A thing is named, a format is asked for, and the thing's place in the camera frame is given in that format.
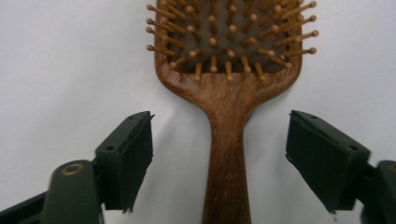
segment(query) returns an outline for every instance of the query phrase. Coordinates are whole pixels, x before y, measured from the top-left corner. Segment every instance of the wooden hairbrush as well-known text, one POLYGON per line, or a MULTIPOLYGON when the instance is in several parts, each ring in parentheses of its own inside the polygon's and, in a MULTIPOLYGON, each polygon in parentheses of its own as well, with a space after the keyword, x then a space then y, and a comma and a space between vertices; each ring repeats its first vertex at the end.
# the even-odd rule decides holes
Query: wooden hairbrush
POLYGON ((161 83, 201 107, 212 144, 202 223, 251 223, 243 130, 252 110, 290 87, 299 76, 302 34, 314 21, 300 0, 162 0, 155 29, 155 67, 161 83))

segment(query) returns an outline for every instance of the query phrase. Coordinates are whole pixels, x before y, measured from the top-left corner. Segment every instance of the black plastic part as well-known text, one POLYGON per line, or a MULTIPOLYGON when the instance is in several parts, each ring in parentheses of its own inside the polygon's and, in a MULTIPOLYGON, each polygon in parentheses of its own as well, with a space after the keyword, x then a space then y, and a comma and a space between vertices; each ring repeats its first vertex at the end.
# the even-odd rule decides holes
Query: black plastic part
POLYGON ((103 175, 101 197, 106 210, 133 210, 152 160, 151 118, 149 112, 132 115, 95 151, 97 172, 103 175))
POLYGON ((58 167, 44 202, 41 224, 103 223, 90 161, 70 161, 58 167))
POLYGON ((354 182, 369 156, 366 147, 326 121, 291 111, 286 157, 329 212, 353 209, 354 182))
POLYGON ((0 223, 38 224, 46 192, 0 212, 0 223))
POLYGON ((396 223, 396 162, 381 161, 377 166, 377 193, 387 223, 396 223))

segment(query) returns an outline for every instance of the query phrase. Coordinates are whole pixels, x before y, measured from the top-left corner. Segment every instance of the hairbrush head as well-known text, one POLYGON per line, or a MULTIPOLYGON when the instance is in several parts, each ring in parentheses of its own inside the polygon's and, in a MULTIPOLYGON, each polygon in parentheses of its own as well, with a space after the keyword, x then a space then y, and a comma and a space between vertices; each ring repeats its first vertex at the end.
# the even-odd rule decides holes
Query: hairbrush head
POLYGON ((156 31, 156 45, 148 46, 166 57, 179 73, 276 73, 301 66, 301 55, 316 52, 302 49, 301 42, 318 31, 302 34, 305 19, 301 12, 316 6, 313 1, 301 6, 300 0, 198 1, 163 0, 157 21, 148 20, 156 31))

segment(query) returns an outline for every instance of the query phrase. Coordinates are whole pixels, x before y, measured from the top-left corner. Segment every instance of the screw hole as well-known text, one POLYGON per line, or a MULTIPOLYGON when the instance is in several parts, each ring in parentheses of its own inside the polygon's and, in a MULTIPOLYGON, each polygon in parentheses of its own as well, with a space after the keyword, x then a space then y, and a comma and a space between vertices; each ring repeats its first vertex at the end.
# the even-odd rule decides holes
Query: screw hole
POLYGON ((347 147, 347 149, 349 150, 349 151, 357 151, 357 150, 359 150, 357 147, 355 147, 355 146, 350 146, 350 147, 347 147))
POLYGON ((84 166, 79 163, 68 165, 62 169, 63 175, 74 175, 82 170, 84 166))
POLYGON ((108 147, 106 147, 106 149, 107 149, 108 151, 112 151, 112 150, 114 150, 114 149, 116 149, 116 148, 113 147, 113 146, 108 146, 108 147))

